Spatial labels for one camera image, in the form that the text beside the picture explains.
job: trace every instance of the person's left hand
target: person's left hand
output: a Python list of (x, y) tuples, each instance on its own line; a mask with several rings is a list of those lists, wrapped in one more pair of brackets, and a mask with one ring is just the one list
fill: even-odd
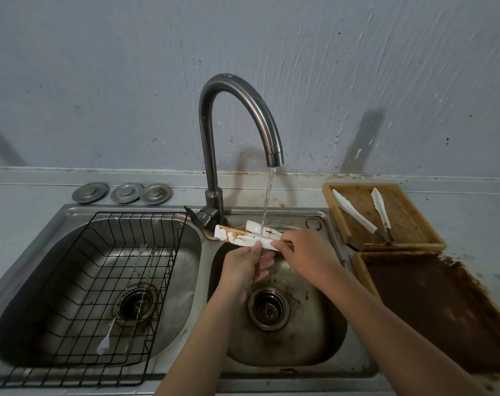
[(253, 247), (241, 247), (228, 252), (224, 258), (219, 287), (239, 297), (243, 303), (250, 285), (267, 276), (266, 268), (274, 263), (274, 254), (272, 250), (263, 250), (260, 241)]

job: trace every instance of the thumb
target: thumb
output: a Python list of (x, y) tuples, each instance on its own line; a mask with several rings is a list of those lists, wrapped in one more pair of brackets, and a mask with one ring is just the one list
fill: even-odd
[(246, 256), (245, 259), (251, 261), (252, 264), (255, 264), (257, 261), (261, 259), (262, 250), (263, 250), (263, 245), (261, 244), (261, 241), (258, 240), (257, 242), (254, 243), (254, 245), (252, 246), (252, 250)]
[(282, 240), (273, 240), (271, 242), (271, 245), (279, 250), (287, 261), (294, 258), (294, 252), (292, 251), (292, 248)]

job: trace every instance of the forearm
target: forearm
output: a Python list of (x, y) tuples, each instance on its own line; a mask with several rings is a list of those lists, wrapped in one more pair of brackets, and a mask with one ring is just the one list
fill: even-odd
[(373, 297), (345, 269), (318, 287), (343, 313), (399, 395), (483, 395), (468, 373)]
[(237, 296), (217, 288), (155, 395), (215, 393), (236, 308)]

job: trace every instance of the brown wooden tray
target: brown wooden tray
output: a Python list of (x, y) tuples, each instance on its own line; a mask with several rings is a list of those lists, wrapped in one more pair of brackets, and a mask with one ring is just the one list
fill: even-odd
[[(380, 215), (371, 197), (374, 187), (382, 194), (391, 222), (391, 231), (395, 238), (395, 243), (391, 246), (381, 243), (376, 235), (370, 233), (356, 219), (341, 210), (332, 193), (332, 190), (336, 189), (360, 214), (377, 226), (381, 233), (385, 233)], [(323, 194), (342, 240), (358, 251), (428, 250), (441, 252), (446, 248), (444, 241), (398, 185), (328, 183), (323, 186)]]
[(500, 378), (500, 310), (460, 262), (434, 252), (356, 253), (360, 282), (467, 372)]

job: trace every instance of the sink drain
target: sink drain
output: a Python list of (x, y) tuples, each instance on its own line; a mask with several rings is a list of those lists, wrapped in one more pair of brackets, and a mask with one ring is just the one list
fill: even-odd
[(287, 323), (290, 305), (284, 294), (276, 288), (262, 287), (250, 295), (248, 314), (259, 329), (276, 331)]
[(123, 295), (118, 306), (117, 323), (122, 326), (134, 325), (136, 319), (140, 323), (153, 315), (157, 303), (158, 292), (153, 285), (144, 282), (137, 284)]

